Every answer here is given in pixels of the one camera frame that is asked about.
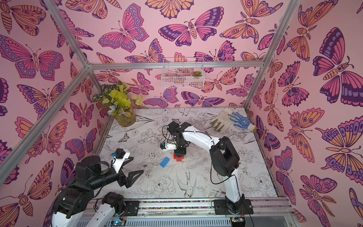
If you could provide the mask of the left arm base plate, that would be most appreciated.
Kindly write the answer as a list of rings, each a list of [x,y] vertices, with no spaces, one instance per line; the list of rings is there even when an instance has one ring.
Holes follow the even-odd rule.
[[[139,212],[140,201],[125,201],[123,217],[136,217]]]

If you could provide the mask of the long red lego brick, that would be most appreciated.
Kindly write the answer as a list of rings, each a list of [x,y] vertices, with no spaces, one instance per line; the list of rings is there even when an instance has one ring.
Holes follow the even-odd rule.
[[[174,160],[176,162],[182,162],[184,160],[184,156],[174,155]]]

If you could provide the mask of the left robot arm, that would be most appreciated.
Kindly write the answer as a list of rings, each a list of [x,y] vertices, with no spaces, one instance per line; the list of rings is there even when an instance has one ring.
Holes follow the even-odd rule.
[[[143,170],[123,172],[123,167],[133,161],[128,153],[113,155],[108,163],[99,156],[89,156],[75,166],[76,176],[54,201],[53,227],[75,227],[86,211],[88,204],[101,190],[114,182],[120,187],[130,188],[143,175]]]

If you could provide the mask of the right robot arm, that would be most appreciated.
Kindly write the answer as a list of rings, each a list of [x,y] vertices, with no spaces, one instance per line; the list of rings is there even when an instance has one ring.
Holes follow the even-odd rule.
[[[223,180],[226,188],[226,205],[232,214],[237,214],[247,207],[245,197],[238,182],[240,157],[228,137],[213,137],[184,122],[181,125],[171,122],[167,125],[172,143],[161,143],[163,150],[173,150],[176,160],[186,155],[187,147],[194,144],[211,157],[211,169],[214,169]]]

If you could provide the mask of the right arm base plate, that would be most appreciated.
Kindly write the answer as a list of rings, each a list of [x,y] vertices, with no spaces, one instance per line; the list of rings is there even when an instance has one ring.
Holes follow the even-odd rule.
[[[212,203],[216,215],[254,214],[251,201],[248,199],[240,199],[237,203],[227,199],[213,200]]]

